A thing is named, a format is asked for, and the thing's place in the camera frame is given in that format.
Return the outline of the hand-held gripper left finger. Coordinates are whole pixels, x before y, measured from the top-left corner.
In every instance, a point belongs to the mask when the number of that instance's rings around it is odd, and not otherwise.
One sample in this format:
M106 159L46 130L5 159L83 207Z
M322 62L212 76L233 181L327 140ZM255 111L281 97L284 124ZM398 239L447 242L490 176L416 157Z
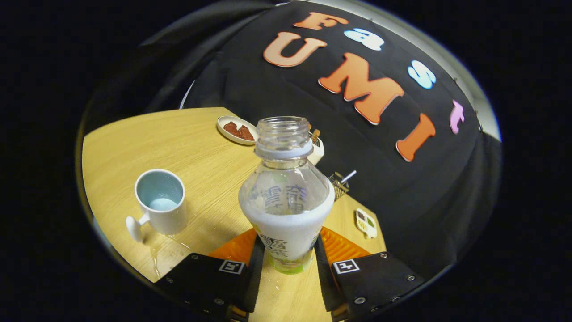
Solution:
M201 322L247 322L255 311L265 246L249 229L208 255L191 253L155 282Z

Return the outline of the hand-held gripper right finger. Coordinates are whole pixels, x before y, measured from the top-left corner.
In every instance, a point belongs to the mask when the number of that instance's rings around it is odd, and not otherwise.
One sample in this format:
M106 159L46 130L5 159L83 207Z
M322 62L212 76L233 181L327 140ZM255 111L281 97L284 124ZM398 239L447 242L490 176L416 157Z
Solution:
M324 305L334 322L371 322L426 282L388 251L370 253L322 228L314 246Z

